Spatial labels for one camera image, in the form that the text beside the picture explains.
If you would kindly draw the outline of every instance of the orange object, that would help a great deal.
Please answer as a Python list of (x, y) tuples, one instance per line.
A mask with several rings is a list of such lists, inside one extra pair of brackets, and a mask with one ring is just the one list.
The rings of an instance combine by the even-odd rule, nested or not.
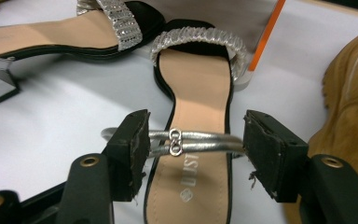
[(257, 49), (255, 50), (255, 55), (249, 64), (248, 71), (254, 72), (255, 68), (257, 67), (258, 60), (263, 53), (264, 48), (266, 47), (267, 41), (269, 40), (269, 36), (271, 35), (272, 29), (275, 26), (275, 23), (281, 14), (283, 5), (285, 0), (278, 0), (274, 10), (272, 11), (271, 17), (267, 23), (266, 29), (264, 33), (261, 35), (260, 41), (258, 42)]

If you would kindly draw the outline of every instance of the sparkly toe strap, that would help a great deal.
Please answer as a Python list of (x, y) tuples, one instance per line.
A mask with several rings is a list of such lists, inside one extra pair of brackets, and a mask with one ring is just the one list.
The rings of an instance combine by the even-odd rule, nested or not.
[(142, 42), (142, 32), (132, 12), (121, 0), (77, 0), (77, 15), (102, 9), (112, 22), (118, 40), (118, 50), (129, 49)]
[(235, 53), (234, 57), (230, 60), (231, 75), (234, 81), (245, 73), (248, 66), (246, 61), (247, 51), (242, 39), (232, 33), (216, 28), (184, 27), (182, 29), (173, 29), (169, 32), (162, 32), (153, 43), (150, 59), (156, 66), (158, 53), (161, 50), (189, 42), (206, 42), (226, 46)]

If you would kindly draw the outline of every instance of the suede shoe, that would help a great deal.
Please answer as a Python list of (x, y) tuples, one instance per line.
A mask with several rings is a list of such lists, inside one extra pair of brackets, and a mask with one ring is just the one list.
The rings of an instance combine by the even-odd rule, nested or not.
[(327, 68), (324, 103), (327, 121), (310, 139), (309, 156), (337, 156), (358, 173), (358, 36)]

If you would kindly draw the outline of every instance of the beige insole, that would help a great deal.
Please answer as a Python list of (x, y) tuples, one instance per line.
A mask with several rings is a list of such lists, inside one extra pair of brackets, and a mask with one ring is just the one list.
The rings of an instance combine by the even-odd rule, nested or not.
[[(182, 131), (225, 132), (230, 70), (223, 57), (165, 49), (159, 68), (176, 107), (172, 126)], [(159, 158), (150, 187), (147, 223), (226, 223), (226, 153), (184, 153)]]
[(64, 21), (0, 27), (0, 54), (34, 46), (106, 49), (117, 45), (112, 22), (101, 11)]

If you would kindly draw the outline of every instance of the sandal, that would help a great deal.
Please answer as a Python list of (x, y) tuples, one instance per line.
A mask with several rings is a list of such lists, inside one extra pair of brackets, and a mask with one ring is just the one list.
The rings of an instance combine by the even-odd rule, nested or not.
[[(153, 43), (151, 59), (158, 86), (174, 101), (166, 130), (179, 139), (169, 142), (176, 148), (171, 156), (154, 161), (145, 222), (228, 223), (231, 154), (188, 153), (178, 130), (229, 133), (233, 82), (248, 64), (246, 49), (235, 35), (203, 21), (170, 21), (165, 31)], [(235, 53), (231, 60), (227, 49)]]
[[(157, 10), (137, 1), (78, 0), (77, 15), (64, 21), (0, 27), (0, 73), (13, 61), (50, 53), (112, 59), (152, 40), (165, 23)], [(10, 75), (0, 74), (0, 79), (17, 88)], [(0, 93), (0, 101), (17, 92)]]

